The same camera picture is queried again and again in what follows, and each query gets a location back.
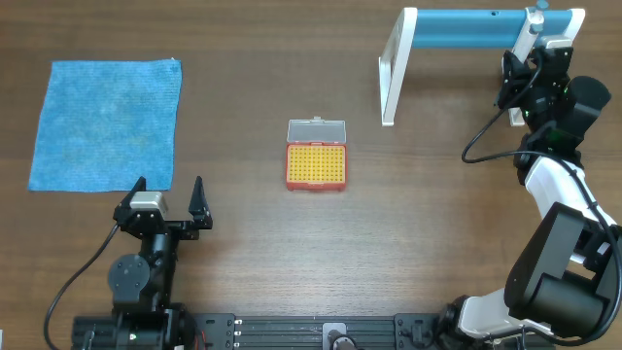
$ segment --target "blue cloth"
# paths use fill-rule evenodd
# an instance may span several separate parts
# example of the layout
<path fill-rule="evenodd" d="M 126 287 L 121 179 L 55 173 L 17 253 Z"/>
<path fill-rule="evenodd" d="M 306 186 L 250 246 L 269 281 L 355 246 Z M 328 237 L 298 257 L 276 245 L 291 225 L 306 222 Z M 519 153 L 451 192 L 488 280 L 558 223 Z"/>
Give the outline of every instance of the blue cloth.
<path fill-rule="evenodd" d="M 28 188 L 170 190 L 181 86 L 174 59 L 54 62 Z"/>

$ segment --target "yellow pegboard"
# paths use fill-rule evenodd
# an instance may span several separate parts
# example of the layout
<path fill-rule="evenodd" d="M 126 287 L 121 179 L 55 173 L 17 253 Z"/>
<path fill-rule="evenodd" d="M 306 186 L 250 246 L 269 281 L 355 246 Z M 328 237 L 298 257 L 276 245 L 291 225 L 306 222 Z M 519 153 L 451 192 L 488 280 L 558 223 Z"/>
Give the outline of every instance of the yellow pegboard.
<path fill-rule="evenodd" d="M 345 183 L 344 146 L 291 145 L 288 148 L 287 181 L 291 183 Z"/>

